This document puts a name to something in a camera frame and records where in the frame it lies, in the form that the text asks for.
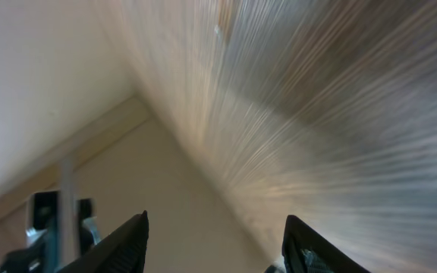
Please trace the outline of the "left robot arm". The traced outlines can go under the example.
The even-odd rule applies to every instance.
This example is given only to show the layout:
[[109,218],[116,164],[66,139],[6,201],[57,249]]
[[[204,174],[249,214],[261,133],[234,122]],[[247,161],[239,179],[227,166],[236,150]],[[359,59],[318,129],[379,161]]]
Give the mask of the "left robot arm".
[[[29,220],[26,248],[7,253],[0,264],[2,272],[57,272],[59,265],[59,192],[34,193],[28,204]],[[93,220],[93,201],[77,201],[77,245],[81,255],[88,253],[100,241]]]

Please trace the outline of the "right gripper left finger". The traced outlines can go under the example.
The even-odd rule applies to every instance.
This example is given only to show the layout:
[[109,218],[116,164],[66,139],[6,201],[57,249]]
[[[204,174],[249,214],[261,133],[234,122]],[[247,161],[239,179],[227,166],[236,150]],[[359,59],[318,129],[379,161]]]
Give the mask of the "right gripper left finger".
[[144,210],[58,273],[143,273],[148,238],[149,219]]

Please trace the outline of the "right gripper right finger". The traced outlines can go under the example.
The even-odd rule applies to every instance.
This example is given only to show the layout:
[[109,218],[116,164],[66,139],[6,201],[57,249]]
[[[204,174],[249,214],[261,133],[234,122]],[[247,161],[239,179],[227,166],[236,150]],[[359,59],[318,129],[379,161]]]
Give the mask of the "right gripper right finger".
[[287,273],[369,273],[295,215],[286,218],[281,254]]

